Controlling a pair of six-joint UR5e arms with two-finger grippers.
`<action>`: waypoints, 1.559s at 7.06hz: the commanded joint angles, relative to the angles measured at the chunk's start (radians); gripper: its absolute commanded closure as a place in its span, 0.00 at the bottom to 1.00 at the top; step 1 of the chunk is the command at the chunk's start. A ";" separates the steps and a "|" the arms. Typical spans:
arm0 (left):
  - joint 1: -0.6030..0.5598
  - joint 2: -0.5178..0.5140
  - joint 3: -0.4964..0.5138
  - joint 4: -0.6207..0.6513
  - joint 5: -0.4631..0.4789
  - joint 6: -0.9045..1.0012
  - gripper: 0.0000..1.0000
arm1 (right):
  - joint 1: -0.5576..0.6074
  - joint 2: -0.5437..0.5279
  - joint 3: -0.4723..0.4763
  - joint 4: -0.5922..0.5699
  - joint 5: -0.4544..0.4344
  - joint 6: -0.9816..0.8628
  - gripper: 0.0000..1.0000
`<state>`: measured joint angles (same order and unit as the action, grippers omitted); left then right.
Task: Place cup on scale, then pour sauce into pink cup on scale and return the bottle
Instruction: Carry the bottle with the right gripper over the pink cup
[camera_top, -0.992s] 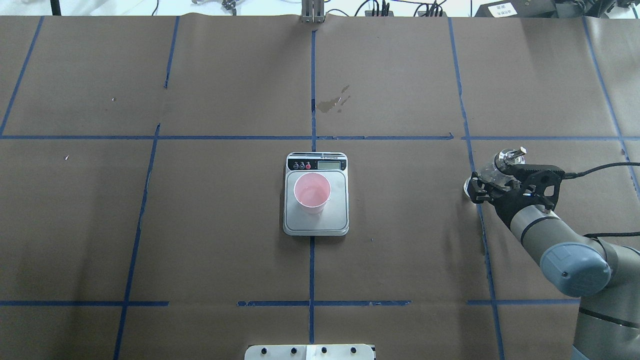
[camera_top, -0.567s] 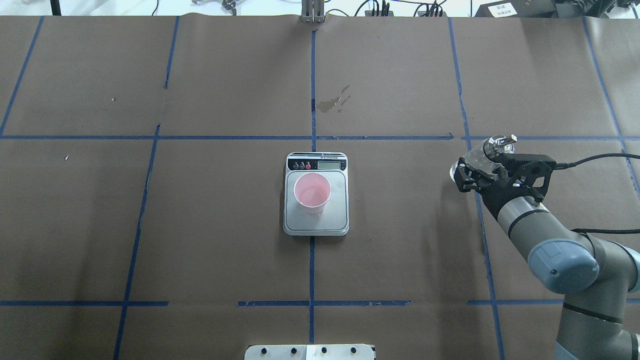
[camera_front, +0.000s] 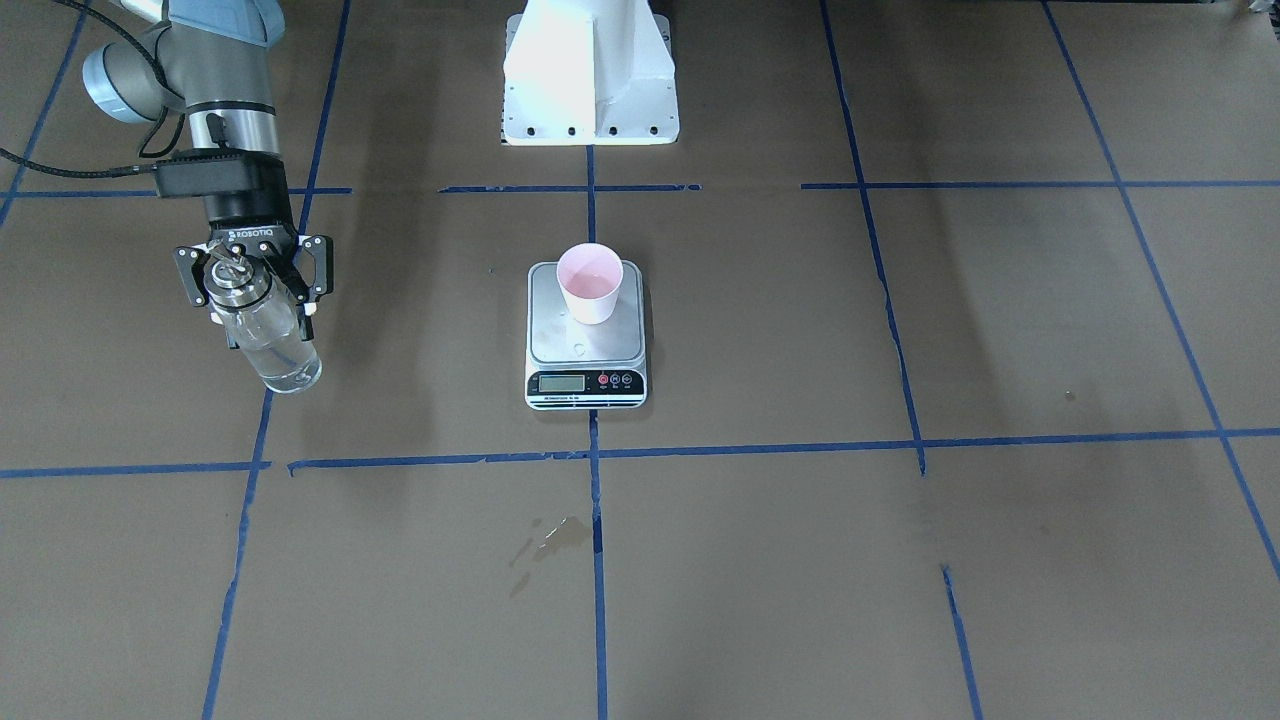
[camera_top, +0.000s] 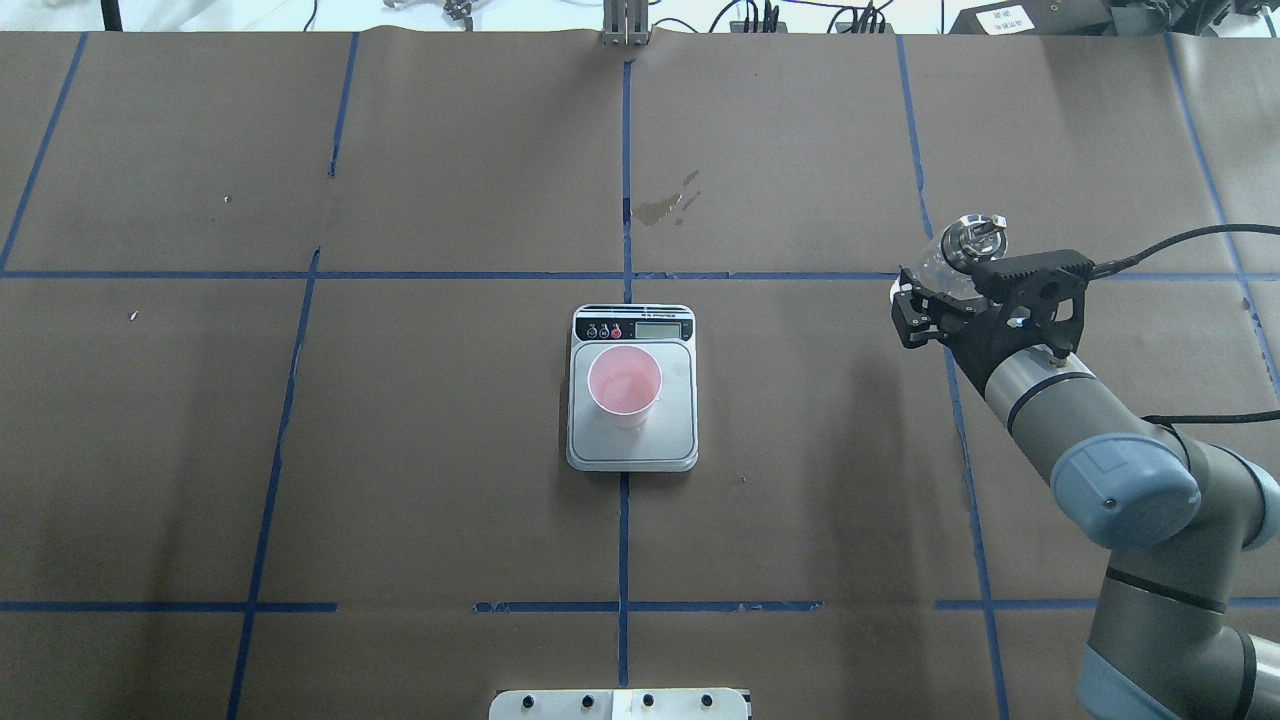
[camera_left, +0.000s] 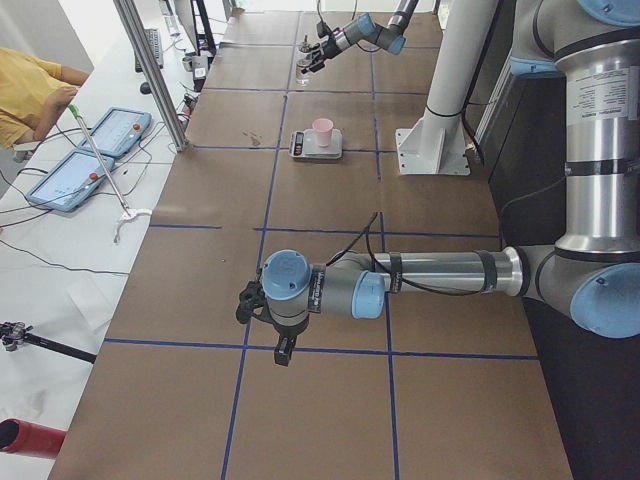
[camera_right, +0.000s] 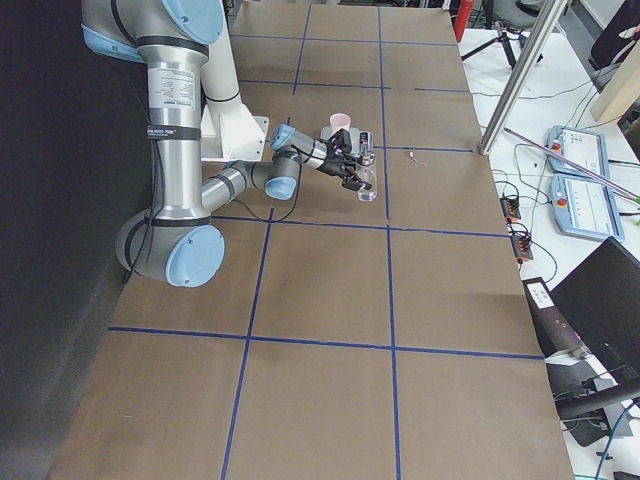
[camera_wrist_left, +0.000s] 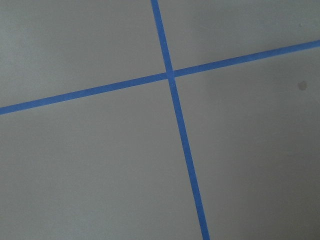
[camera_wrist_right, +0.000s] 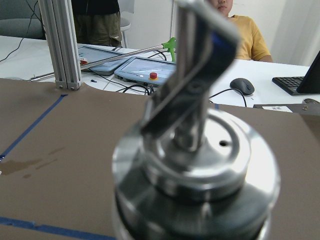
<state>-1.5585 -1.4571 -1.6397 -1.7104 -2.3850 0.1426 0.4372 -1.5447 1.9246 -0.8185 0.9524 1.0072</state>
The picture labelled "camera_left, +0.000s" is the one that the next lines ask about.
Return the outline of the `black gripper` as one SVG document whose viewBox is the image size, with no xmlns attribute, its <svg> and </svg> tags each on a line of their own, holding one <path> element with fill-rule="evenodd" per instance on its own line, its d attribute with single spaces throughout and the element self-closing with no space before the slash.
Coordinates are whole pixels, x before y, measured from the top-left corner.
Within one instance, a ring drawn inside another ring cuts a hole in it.
<svg viewBox="0 0 640 480">
<path fill-rule="evenodd" d="M 280 337 L 274 348 L 274 362 L 276 365 L 288 366 L 290 364 L 296 346 L 297 336 L 303 333 L 308 325 L 308 319 L 304 319 L 296 325 L 274 323 L 274 328 Z"/>
<path fill-rule="evenodd" d="M 325 61 L 335 58 L 340 54 L 340 48 L 336 41 L 327 39 L 322 44 L 316 43 L 309 48 L 308 57 L 302 60 L 302 73 L 316 73 L 325 67 Z"/>
</svg>

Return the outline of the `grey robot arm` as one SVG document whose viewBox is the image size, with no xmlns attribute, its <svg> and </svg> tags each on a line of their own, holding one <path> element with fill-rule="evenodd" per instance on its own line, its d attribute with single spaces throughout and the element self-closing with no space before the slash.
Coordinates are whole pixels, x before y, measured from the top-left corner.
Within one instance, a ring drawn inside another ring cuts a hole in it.
<svg viewBox="0 0 640 480">
<path fill-rule="evenodd" d="M 417 4 L 414 0 L 400 1 L 386 26 L 376 23 L 369 13 L 362 13 L 344 27 L 331 29 L 318 12 L 316 32 L 320 42 L 311 46 L 305 54 L 307 64 L 302 67 L 301 72 L 315 73 L 323 69 L 327 60 L 337 57 L 360 41 L 399 55 L 406 42 L 404 32 Z"/>
<path fill-rule="evenodd" d="M 566 231 L 551 245 L 498 252 L 355 253 L 324 264 L 281 250 L 257 274 L 239 321 L 274 326 L 287 365 L 311 314 L 375 318 L 386 294 L 503 292 L 539 300 L 608 338 L 639 332 L 639 5 L 520 1 L 511 71 L 566 81 Z"/>
</svg>

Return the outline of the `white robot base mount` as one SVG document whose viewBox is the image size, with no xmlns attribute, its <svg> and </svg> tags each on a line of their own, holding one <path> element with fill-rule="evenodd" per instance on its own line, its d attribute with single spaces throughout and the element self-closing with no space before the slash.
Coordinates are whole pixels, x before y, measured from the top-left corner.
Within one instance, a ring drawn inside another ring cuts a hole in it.
<svg viewBox="0 0 640 480">
<path fill-rule="evenodd" d="M 412 128 L 396 131 L 400 174 L 470 174 L 461 117 L 498 5 L 497 0 L 453 3 L 424 114 Z"/>
</svg>

